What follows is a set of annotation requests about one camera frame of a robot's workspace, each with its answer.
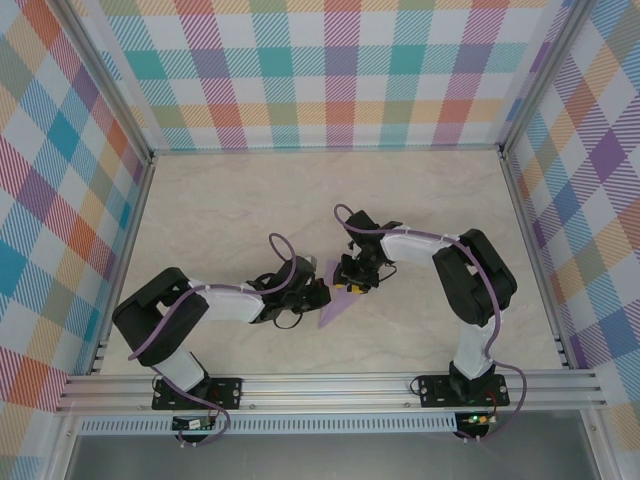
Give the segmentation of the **purple cloth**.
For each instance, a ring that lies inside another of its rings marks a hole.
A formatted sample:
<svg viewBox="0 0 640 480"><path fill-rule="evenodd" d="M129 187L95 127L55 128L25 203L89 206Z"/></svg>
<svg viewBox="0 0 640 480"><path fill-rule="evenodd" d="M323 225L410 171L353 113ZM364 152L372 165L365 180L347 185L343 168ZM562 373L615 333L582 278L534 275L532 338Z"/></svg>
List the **purple cloth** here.
<svg viewBox="0 0 640 480"><path fill-rule="evenodd" d="M326 306L321 308L320 319L318 321L319 329L329 325L349 307L354 305L361 297L361 294L349 292L346 288L338 288L331 284L337 265L338 262L335 260L328 260L326 262L324 281L329 287L331 300Z"/></svg>

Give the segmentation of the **aluminium mounting rail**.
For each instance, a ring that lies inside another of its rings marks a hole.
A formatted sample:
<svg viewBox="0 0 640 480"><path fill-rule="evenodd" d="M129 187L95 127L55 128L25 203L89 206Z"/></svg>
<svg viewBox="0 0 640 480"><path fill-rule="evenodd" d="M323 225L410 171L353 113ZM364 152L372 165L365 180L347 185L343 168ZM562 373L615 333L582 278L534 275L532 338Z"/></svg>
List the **aluminium mounting rail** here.
<svg viewBox="0 0 640 480"><path fill-rule="evenodd" d="M414 373L256 374L243 376L241 413L381 413L420 409ZM151 412L154 375L72 376L59 414ZM607 405L590 370L526 373L525 411L591 410Z"/></svg>

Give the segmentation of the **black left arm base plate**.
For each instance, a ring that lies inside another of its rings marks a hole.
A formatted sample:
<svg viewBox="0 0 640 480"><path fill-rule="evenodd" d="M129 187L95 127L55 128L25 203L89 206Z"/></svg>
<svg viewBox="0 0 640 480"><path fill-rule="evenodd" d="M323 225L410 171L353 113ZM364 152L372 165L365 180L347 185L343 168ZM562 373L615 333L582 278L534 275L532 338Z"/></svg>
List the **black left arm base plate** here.
<svg viewBox="0 0 640 480"><path fill-rule="evenodd" d="M206 377L188 394L209 403L215 403L226 410L238 410L242 394L241 378ZM151 408L153 410L204 410L208 406L178 394L164 379L153 384Z"/></svg>

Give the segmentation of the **aluminium table edge rail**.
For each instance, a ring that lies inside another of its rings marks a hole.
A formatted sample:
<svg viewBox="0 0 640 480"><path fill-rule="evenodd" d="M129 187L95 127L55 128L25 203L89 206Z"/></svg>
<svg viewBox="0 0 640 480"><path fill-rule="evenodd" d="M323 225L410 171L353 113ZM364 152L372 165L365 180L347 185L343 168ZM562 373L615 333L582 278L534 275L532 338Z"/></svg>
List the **aluminium table edge rail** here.
<svg viewBox="0 0 640 480"><path fill-rule="evenodd" d="M561 322L560 312L557 302L552 292L551 284L545 275L542 256L538 249L537 240L532 225L527 217L524 199L518 189L517 182L512 173L511 166L505 155L498 151L499 165L506 183L509 196L517 217L518 225L523 237L527 255L531 263L533 275L541 295L545 314L550 324L554 342L558 349L561 363L565 369L575 369L575 358L571 345L565 340L566 331Z"/></svg>
<svg viewBox="0 0 640 480"><path fill-rule="evenodd" d="M155 173L155 164L152 160L144 166L142 173L141 185L129 219L123 248L115 264L114 276L109 289L105 309L99 318L97 330L91 340L88 357L82 366L82 375L90 375L93 372L94 364L98 358L98 350L108 343L112 324L112 314L118 305L118 301L124 287L127 271Z"/></svg>
<svg viewBox="0 0 640 480"><path fill-rule="evenodd" d="M258 154L294 154L294 153L347 153L347 152L499 152L499 144L442 144L422 146L311 146L311 147L282 147L282 148L232 148L232 149L155 149L153 155L161 156L204 156L204 155L258 155Z"/></svg>

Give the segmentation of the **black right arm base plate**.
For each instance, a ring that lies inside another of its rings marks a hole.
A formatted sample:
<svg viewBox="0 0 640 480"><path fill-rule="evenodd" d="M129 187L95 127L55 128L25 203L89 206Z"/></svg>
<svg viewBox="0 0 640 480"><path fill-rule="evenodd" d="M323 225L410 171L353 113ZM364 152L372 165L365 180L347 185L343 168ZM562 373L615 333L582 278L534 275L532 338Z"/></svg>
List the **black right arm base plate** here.
<svg viewBox="0 0 640 480"><path fill-rule="evenodd" d="M505 407L511 403L505 378L499 374L474 380L423 375L417 380L422 408Z"/></svg>

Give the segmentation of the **aluminium frame post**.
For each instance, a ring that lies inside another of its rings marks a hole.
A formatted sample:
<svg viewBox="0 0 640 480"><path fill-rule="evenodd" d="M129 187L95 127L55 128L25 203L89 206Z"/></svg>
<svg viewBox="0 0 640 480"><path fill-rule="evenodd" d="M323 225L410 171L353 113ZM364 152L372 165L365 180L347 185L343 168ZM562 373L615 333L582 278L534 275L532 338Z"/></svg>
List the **aluminium frame post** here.
<svg viewBox="0 0 640 480"><path fill-rule="evenodd" d="M124 97L118 90L99 50L95 47L70 0L47 0L49 7L60 21L72 44L77 49L85 68L103 94L115 118L121 125L134 150L146 164L152 163L152 149L144 138Z"/></svg>
<svg viewBox="0 0 640 480"><path fill-rule="evenodd" d="M502 159L508 158L524 134L597 1L549 0L506 97L504 121L496 134Z"/></svg>

